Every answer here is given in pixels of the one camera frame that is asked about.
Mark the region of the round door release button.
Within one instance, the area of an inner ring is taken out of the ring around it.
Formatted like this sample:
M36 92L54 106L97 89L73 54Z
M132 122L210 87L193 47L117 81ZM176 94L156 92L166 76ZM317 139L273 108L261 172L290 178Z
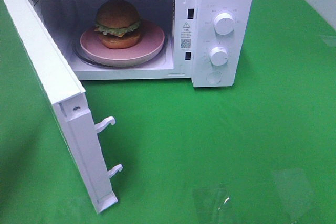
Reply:
M213 71L206 76L206 80L211 84L220 83L222 80L222 73L218 71Z

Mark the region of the pink round plate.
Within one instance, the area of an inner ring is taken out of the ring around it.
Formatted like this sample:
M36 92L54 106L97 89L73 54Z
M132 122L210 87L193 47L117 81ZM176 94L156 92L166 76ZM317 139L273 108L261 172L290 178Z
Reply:
M103 45L94 28L87 29L80 37L80 45L89 59L106 66L131 67L155 57L163 48L164 31L156 23L142 20L140 39L132 47L110 49Z

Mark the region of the burger with lettuce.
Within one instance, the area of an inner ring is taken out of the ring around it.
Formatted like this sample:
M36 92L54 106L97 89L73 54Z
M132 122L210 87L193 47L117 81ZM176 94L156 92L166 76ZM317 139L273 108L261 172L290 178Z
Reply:
M124 49L140 39L141 20L137 9L126 0L108 0L96 13L95 31L110 49Z

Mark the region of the white microwave door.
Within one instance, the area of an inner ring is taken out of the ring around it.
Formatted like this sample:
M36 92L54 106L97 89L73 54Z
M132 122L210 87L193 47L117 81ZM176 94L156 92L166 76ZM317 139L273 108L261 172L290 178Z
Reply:
M4 0L4 3L52 106L95 211L101 213L118 201L110 179L122 171L123 166L118 164L107 169L98 134L116 121L109 116L94 123L84 87L29 0Z

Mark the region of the lower white round knob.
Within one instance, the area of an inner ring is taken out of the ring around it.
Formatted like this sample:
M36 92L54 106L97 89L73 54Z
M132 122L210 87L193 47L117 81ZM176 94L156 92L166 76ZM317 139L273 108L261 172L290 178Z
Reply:
M228 52L224 47L215 47L209 52L210 62L214 66L222 66L228 62Z

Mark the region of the white round knob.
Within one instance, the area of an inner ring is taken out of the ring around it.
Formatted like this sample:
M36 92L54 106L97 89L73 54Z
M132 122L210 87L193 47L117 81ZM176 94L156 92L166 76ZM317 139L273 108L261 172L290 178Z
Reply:
M235 27L235 16L229 11L222 11L214 17L214 29L219 35L230 34Z
M224 47L215 47L209 52L210 62L214 66L222 66L228 62L228 52Z

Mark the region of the white microwave oven body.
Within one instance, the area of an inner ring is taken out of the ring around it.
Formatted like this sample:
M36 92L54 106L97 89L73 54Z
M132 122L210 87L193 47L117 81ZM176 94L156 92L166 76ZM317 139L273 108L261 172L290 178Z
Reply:
M143 20L159 25L171 38L172 67L111 69L87 64L73 48L81 34L95 23L95 14L107 0L29 0L55 44L80 80L126 80L189 78L195 87L225 87L234 83L252 0L127 0ZM216 14L229 11L235 16L234 30L219 35L214 29ZM214 66L209 52L224 47L228 62ZM206 76L221 72L220 83Z

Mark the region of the upper white round knob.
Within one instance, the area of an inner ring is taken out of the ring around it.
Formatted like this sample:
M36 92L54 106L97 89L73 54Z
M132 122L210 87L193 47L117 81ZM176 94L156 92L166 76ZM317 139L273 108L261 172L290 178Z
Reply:
M214 17L214 29L219 35L230 34L235 27L235 16L229 11L222 11Z

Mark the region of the glass microwave turntable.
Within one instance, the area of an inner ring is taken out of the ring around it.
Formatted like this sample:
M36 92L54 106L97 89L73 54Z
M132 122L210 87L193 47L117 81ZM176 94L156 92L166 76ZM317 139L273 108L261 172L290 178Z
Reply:
M163 48L161 51L153 57L151 60L144 62L139 65L131 66L131 67L112 67L112 66L106 66L102 65L100 63L97 63L91 59L85 54L84 50L82 49L80 45L80 41L78 41L76 44L74 44L74 52L77 55L78 59L81 59L87 64L93 65L95 67L100 68L111 68L111 69L140 69L140 68L159 68L159 67L172 67L172 49L171 49L171 38L166 37L164 41Z

